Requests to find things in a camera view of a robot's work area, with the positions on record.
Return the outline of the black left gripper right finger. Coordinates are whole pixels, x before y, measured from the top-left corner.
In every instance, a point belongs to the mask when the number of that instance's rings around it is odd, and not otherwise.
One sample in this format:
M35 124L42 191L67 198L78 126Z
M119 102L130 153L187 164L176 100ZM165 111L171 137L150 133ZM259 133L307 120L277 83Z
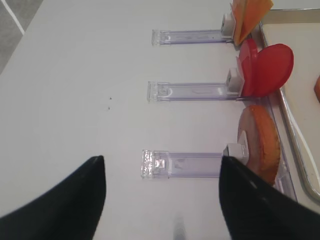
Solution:
M219 203L233 240L320 238L318 213L282 194L234 157L222 157Z

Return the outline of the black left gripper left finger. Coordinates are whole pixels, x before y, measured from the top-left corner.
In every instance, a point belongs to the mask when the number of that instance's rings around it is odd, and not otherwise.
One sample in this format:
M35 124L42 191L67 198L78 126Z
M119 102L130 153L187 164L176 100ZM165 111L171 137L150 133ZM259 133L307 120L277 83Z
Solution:
M1 217L2 240L91 240L107 194L105 160L94 156L55 187Z

